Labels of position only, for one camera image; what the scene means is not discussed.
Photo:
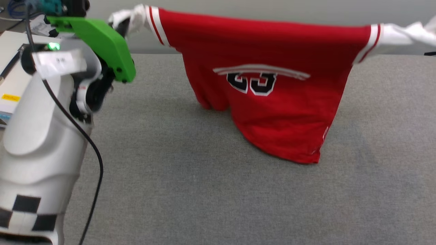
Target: green light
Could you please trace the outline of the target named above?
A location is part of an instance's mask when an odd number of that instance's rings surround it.
[[[60,50],[61,46],[59,45],[59,43],[49,43],[48,48],[50,50]]]

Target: black cable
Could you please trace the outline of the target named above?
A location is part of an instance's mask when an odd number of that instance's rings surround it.
[[[30,15],[30,18],[37,17],[37,16],[39,16],[39,15],[41,15],[41,14],[43,14],[43,13],[44,13],[44,12],[33,13],[33,14]],[[14,29],[14,28],[17,27],[19,24],[23,23],[25,20],[26,20],[26,19],[22,19],[22,20],[18,21],[17,23],[15,23],[15,24],[12,25],[11,27],[7,28],[6,30],[7,30],[7,31],[10,31],[10,30]]]
[[[32,9],[31,5],[28,5],[27,8],[26,8],[26,10],[27,10],[26,11],[26,33],[27,33],[27,38],[29,39],[29,44],[30,44],[30,46],[32,48],[32,51],[35,53],[36,52],[36,48],[35,48],[35,44],[33,42],[31,30],[30,30],[30,18],[29,18],[30,15],[29,15],[29,13],[30,13],[31,9]],[[94,144],[92,139],[80,127],[80,125],[69,115],[67,110],[65,110],[65,108],[62,106],[62,104],[56,98],[56,96],[53,93],[53,91],[51,90],[50,85],[48,84],[47,80],[43,79],[42,82],[44,83],[44,86],[47,89],[47,92],[50,94],[51,98],[54,100],[56,105],[64,113],[64,115],[70,120],[70,122],[77,128],[77,130],[79,130],[80,133],[82,133],[82,135],[86,138],[86,140],[89,142],[89,144],[92,146],[92,148],[94,149],[95,153],[97,154],[97,158],[99,159],[100,177],[99,177],[99,182],[97,184],[97,189],[95,191],[94,201],[92,202],[91,211],[89,212],[88,221],[86,222],[85,229],[83,230],[82,237],[80,238],[79,245],[82,245],[83,241],[85,240],[86,233],[88,232],[88,228],[89,228],[89,225],[91,223],[92,215],[94,214],[95,205],[97,203],[97,198],[98,198],[98,195],[99,195],[99,192],[100,192],[100,187],[101,187],[102,181],[103,181],[103,159],[102,159],[102,156],[100,154],[100,151],[98,150],[97,146]]]

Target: red stripe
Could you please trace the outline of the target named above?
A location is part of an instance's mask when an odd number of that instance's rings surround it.
[[[377,28],[378,28],[377,29],[377,39],[375,40],[374,45],[368,51],[366,51],[365,55],[362,57],[362,59],[359,61],[359,63],[361,63],[366,58],[366,56],[377,46],[378,40],[380,39],[380,32],[382,30],[382,27],[380,26],[380,24],[378,24]]]
[[[160,38],[159,32],[157,31],[157,28],[156,28],[156,24],[154,23],[153,12],[151,11],[151,7],[148,7],[148,9],[150,10],[150,19],[151,19],[151,23],[153,24],[153,29],[156,32],[157,38],[159,39],[159,42],[162,45],[165,45],[164,42],[162,41],[162,39]]]

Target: sticker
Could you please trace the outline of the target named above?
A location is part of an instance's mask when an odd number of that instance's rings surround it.
[[[81,49],[33,53],[35,68],[42,79],[86,71]]]
[[[23,52],[25,48],[27,48],[27,46],[29,46],[28,44],[23,44],[17,51],[18,52]]]
[[[10,116],[9,115],[4,115],[4,114],[0,114],[0,119],[9,120]]]
[[[14,102],[20,101],[20,97],[19,96],[15,96],[15,95],[4,94],[1,98],[4,99],[4,100],[10,100],[10,101],[14,101]]]

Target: gray wall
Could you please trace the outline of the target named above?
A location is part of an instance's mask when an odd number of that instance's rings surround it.
[[[213,14],[260,20],[286,20],[314,24],[363,25],[395,23],[407,26],[413,22],[427,23],[436,15],[436,0],[90,0],[89,17],[107,19],[120,9],[131,9],[145,3],[168,10]],[[131,37],[134,53],[168,53],[144,32]],[[429,47],[401,53],[423,54]]]

